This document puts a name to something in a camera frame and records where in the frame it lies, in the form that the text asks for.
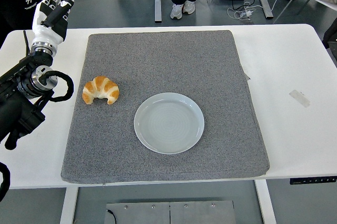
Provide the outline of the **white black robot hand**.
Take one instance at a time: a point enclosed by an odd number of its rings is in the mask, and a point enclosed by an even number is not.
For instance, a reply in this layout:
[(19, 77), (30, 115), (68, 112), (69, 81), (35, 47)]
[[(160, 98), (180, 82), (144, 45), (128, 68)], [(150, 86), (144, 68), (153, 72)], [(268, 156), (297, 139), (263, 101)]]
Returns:
[(68, 16), (75, 0), (41, 0), (34, 13), (32, 30), (34, 43), (57, 47), (66, 39)]

